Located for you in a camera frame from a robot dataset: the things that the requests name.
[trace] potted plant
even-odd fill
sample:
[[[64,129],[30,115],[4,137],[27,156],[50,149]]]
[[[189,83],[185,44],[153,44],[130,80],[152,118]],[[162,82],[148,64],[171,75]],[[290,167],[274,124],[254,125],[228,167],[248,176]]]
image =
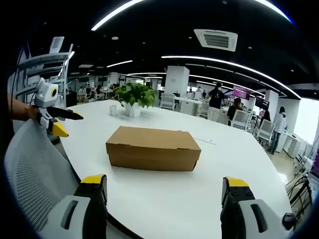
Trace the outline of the potted plant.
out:
[[[125,112],[130,117],[141,114],[141,107],[154,106],[156,95],[151,87],[139,83],[126,83],[114,89],[115,99],[125,102]]]

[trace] jeans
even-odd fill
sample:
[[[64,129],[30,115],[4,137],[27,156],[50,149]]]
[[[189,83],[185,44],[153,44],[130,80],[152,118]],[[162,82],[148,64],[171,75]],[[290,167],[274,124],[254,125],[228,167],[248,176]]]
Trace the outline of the jeans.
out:
[[[281,133],[274,132],[274,136],[273,136],[273,140],[271,142],[271,146],[268,149],[271,153],[275,153],[275,151],[277,149],[277,145],[278,145],[278,141],[279,141],[280,135],[281,135]]]

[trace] glass cup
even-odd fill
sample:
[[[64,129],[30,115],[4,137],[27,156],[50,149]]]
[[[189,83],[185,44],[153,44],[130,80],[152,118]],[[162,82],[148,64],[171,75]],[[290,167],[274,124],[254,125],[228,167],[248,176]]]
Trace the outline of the glass cup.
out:
[[[114,116],[116,113],[116,105],[110,106],[110,115]]]

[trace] round white table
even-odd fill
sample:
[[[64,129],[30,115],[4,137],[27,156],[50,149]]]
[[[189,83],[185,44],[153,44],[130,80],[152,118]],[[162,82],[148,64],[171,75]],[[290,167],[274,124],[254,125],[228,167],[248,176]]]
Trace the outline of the round white table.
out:
[[[117,105],[110,116],[109,106]],[[107,175],[108,212],[146,239],[221,238],[223,177],[243,179],[256,199],[263,199],[279,216],[291,212],[284,185],[256,139],[243,130],[159,108],[125,116],[116,101],[70,107],[83,120],[66,120],[69,133],[61,138],[76,173]],[[105,142],[121,126],[189,131],[201,148],[192,172],[144,171],[113,167]]]

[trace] human hand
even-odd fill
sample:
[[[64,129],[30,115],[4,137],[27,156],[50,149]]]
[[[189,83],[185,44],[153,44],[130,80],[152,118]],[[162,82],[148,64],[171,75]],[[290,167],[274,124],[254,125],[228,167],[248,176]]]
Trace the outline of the human hand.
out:
[[[36,119],[38,108],[36,106],[25,106],[25,113],[29,119]]]

